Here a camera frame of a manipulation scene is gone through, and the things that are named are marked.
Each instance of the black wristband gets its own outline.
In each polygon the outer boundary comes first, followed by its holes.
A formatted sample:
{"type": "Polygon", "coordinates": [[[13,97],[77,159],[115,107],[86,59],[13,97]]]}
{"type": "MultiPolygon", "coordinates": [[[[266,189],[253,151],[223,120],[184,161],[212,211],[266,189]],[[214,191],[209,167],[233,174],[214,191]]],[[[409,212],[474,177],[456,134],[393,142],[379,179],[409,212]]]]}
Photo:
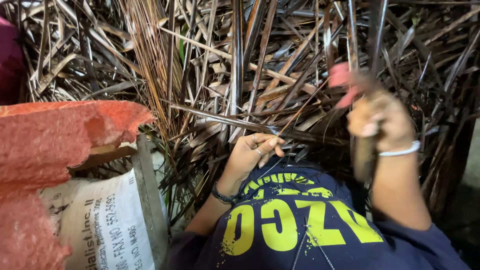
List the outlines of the black wristband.
{"type": "Polygon", "coordinates": [[[232,195],[230,197],[227,197],[227,196],[223,196],[222,194],[220,194],[218,192],[218,190],[216,189],[216,184],[217,182],[215,182],[213,184],[213,187],[212,187],[212,195],[213,197],[219,199],[221,202],[223,202],[224,204],[231,204],[231,205],[234,205],[235,202],[237,201],[237,198],[238,198],[238,195],[239,193],[235,194],[235,195],[232,195]]]}

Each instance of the navy blue shirt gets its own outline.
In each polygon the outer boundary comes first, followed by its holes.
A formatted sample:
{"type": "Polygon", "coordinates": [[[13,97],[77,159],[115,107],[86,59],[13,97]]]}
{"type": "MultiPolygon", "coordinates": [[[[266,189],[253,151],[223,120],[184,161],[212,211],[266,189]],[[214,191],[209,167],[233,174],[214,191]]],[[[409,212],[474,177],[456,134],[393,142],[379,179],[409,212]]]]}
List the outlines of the navy blue shirt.
{"type": "Polygon", "coordinates": [[[330,175],[268,168],[252,171],[210,236],[172,239],[169,269],[468,269],[435,225],[372,223],[330,175]]]}

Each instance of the right hand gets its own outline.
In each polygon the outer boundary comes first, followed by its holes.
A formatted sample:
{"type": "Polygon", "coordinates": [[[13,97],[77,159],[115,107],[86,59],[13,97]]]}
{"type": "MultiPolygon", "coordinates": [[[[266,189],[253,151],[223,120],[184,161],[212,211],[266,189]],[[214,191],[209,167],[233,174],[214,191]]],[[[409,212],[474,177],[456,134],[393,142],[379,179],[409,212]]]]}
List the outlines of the right hand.
{"type": "MultiPolygon", "coordinates": [[[[342,107],[348,105],[357,93],[368,86],[360,74],[348,71],[348,65],[339,64],[332,68],[330,85],[343,84],[350,87],[352,93],[339,103],[342,107]]],[[[397,98],[384,89],[376,89],[371,100],[360,98],[353,104],[353,110],[348,114],[348,131],[357,137],[377,135],[377,150],[379,152],[396,152],[409,149],[414,140],[413,122],[407,110],[397,98]]]]}

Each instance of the left hand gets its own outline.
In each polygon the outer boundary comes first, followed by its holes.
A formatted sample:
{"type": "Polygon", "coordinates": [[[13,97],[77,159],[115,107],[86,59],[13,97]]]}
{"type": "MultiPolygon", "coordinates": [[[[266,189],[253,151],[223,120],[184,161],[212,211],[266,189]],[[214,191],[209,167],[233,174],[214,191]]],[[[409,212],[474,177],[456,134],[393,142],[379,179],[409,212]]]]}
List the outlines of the left hand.
{"type": "Polygon", "coordinates": [[[280,147],[284,143],[285,140],[275,135],[263,133],[240,137],[218,180],[218,192],[224,196],[237,194],[241,182],[247,179],[257,164],[259,168],[262,168],[274,154],[279,157],[284,155],[280,147]]]}

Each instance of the pink object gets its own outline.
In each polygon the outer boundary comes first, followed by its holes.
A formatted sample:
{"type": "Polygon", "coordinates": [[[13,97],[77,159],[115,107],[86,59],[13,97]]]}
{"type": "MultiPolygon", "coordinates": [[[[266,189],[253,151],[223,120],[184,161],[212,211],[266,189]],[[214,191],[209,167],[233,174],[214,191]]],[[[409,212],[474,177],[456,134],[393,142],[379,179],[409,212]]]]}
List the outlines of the pink object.
{"type": "Polygon", "coordinates": [[[0,105],[12,105],[18,103],[25,66],[17,28],[1,17],[0,37],[0,105]]]}
{"type": "Polygon", "coordinates": [[[351,86],[352,74],[348,70],[348,63],[336,64],[332,67],[331,77],[328,81],[330,86],[342,86],[348,87],[347,94],[335,105],[336,108],[345,108],[353,103],[355,96],[358,94],[359,89],[357,86],[351,86]]]}
{"type": "Polygon", "coordinates": [[[24,103],[0,107],[0,269],[61,270],[61,246],[36,190],[70,179],[93,147],[134,142],[150,111],[127,101],[24,103]]]}

